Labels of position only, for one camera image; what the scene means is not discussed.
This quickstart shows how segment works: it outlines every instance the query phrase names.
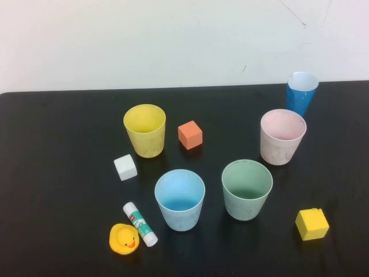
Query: glue stick label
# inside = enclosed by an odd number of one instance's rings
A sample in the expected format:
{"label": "glue stick label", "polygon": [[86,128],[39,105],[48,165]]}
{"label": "glue stick label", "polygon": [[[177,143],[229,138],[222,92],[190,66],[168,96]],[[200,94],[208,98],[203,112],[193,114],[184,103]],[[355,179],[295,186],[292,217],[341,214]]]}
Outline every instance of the glue stick label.
{"label": "glue stick label", "polygon": [[144,236],[146,236],[148,233],[152,232],[151,228],[146,223],[139,211],[133,212],[129,216],[129,219],[142,238],[144,238]]}

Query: yellow rubber duck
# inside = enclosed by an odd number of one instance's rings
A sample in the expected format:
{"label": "yellow rubber duck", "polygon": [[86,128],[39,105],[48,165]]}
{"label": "yellow rubber duck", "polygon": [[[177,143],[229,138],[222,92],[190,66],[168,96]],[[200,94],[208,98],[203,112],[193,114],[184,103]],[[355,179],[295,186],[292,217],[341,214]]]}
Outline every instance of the yellow rubber duck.
{"label": "yellow rubber duck", "polygon": [[110,230],[109,244],[114,252],[121,255],[130,254],[140,244],[138,231],[131,225],[118,223]]}

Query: light blue cup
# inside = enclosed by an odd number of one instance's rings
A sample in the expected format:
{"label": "light blue cup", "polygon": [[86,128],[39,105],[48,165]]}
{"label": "light blue cup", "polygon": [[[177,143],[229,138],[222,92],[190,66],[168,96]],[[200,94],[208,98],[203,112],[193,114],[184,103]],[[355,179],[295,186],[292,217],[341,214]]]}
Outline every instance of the light blue cup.
{"label": "light blue cup", "polygon": [[287,83],[287,110],[303,117],[318,85],[318,79],[307,72],[295,72],[290,75]]}
{"label": "light blue cup", "polygon": [[169,171],[155,186],[155,198],[165,222],[176,231],[187,231],[196,225],[204,196],[204,182],[190,170]]}

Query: white wall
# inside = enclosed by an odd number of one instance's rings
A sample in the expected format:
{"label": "white wall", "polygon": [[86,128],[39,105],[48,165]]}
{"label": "white wall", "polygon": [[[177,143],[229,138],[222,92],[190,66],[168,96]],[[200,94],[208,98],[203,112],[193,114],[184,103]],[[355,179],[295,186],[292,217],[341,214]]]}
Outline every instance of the white wall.
{"label": "white wall", "polygon": [[368,0],[0,0],[0,93],[369,79]]}

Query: foam cube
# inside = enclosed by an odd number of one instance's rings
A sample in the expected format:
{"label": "foam cube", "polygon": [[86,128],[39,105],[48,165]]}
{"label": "foam cube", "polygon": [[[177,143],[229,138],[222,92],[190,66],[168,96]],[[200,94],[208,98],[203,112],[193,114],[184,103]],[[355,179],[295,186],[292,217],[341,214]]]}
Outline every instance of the foam cube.
{"label": "foam cube", "polygon": [[187,150],[202,144],[202,130],[193,120],[178,127],[178,137]]}
{"label": "foam cube", "polygon": [[134,165],[133,159],[129,154],[114,160],[114,165],[121,181],[137,175],[136,166]]}
{"label": "foam cube", "polygon": [[323,238],[329,229],[322,209],[303,209],[299,211],[296,226],[303,241]]}

